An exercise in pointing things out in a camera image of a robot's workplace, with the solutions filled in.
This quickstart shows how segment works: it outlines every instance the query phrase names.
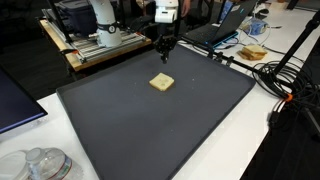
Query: white container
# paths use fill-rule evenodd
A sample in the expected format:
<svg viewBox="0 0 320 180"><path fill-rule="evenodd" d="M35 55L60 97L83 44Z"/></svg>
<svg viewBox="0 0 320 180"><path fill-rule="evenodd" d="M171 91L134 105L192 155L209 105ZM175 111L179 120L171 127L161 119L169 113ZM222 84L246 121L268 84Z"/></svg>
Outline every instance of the white container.
<svg viewBox="0 0 320 180"><path fill-rule="evenodd" d="M17 151L0 158L1 180L27 180L28 177L25 152Z"/></svg>
<svg viewBox="0 0 320 180"><path fill-rule="evenodd" d="M35 148L27 153L26 160L32 180L81 180L81 167L62 150Z"/></svg>

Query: computer mouse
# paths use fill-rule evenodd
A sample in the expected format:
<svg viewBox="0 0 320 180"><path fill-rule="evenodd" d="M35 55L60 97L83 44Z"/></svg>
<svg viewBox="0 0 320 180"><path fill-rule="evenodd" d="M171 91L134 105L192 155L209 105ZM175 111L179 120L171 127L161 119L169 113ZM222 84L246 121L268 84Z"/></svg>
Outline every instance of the computer mouse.
<svg viewBox="0 0 320 180"><path fill-rule="evenodd" d="M259 11L259 13L261 13L261 14L269 14L269 10L268 9L261 9Z"/></svg>

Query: monitor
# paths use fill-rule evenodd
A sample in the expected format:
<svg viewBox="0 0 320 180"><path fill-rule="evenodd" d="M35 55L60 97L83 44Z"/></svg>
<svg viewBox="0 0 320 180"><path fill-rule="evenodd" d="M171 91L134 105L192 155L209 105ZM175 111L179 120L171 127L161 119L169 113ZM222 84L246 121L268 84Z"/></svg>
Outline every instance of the monitor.
<svg viewBox="0 0 320 180"><path fill-rule="evenodd" d="M0 66L0 134L47 112Z"/></svg>

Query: table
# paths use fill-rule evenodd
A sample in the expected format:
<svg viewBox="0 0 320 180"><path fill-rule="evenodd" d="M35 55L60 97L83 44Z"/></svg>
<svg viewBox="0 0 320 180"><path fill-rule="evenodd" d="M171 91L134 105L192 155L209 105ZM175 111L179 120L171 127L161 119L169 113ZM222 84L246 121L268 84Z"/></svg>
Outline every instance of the table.
<svg viewBox="0 0 320 180"><path fill-rule="evenodd" d="M272 30L270 38L266 41L266 45L270 48L286 52L300 35L306 22L313 16L313 13L302 10L271 12L272 15L266 21L271 26L282 25L283 28ZM295 19L296 21L299 19L301 23L288 21L289 19ZM320 29L314 31L298 50L296 56L306 59L319 34ZM267 34L257 38L261 41L265 38L265 35ZM236 46L225 51L225 54L234 55L240 49L241 46ZM282 55L269 53L262 62L280 59L281 57ZM240 60L240 57L237 55L235 55L235 58ZM247 60L241 60L241 62L250 66L258 63ZM250 74L245 69L236 65L232 65L231 67ZM255 86L205 140L176 174L174 179L239 179L268 132L268 114L276 102L278 102L277 98L269 95L259 86ZM53 94L43 98L39 100L39 103L49 113L46 120L35 127L30 127L29 130L26 130L22 134L11 135L11 138L8 138L10 134L4 134L6 138L2 140L0 136L0 157L20 149L30 150L34 147L57 147L65 151L82 166L84 179L98 179L57 95Z"/></svg>
<svg viewBox="0 0 320 180"><path fill-rule="evenodd" d="M41 28L43 29L43 31L48 34L48 36L50 37L50 39L52 39L52 41L54 42L54 44L58 47L59 51L64 50L64 49L69 49L69 47L67 46L67 44L60 38L60 36L58 35L58 33L48 24L49 22L47 20L40 20L39 24L41 26ZM67 61L67 63L71 66L71 68L78 72L80 70L89 68L91 66L94 66L96 64L99 64L101 62L110 60L112 58L115 58L117 56L126 54L128 52L137 50L139 48L145 47L150 45L151 39L146 38L145 41L142 41L141 43L138 43L136 45L133 46L129 46L128 48L122 49L120 51L99 57L96 60L93 61L88 61L85 63L81 63L81 61L77 58L77 56L75 56L72 53L66 54L65 55L65 59Z"/></svg>

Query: white table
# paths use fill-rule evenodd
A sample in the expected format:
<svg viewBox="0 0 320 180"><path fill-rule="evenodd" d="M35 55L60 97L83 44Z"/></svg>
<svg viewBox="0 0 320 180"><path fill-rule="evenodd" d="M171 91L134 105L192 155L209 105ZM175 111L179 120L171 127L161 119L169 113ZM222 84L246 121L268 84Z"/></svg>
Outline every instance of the white table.
<svg viewBox="0 0 320 180"><path fill-rule="evenodd" d="M268 17L266 21L271 26L281 25L283 28L272 30L271 36L265 44L283 52L290 48L303 31L305 24L313 16L312 12L301 10L292 12L273 12L271 10L271 14L272 16ZM257 38L262 41L266 35L263 34ZM320 29L314 31L298 50L296 56L306 59L319 35ZM250 39L247 38L244 43L250 43ZM282 55L270 52L263 61L240 60L235 52L241 48L242 46L236 46L225 51L225 54L234 55L237 60L250 66L258 62L279 60L282 57ZM236 65L231 67L250 74ZM268 114L277 101L277 98L272 97L256 85L199 147L174 179L239 179L268 132ZM44 121L32 128L27 124L26 127L21 127L20 131L19 129L13 130L1 135L0 157L13 151L30 150L34 147L57 147L82 166L84 180L98 179L57 95L53 94L43 98L39 100L39 103L49 115ZM24 132L15 135L14 133L18 131Z"/></svg>

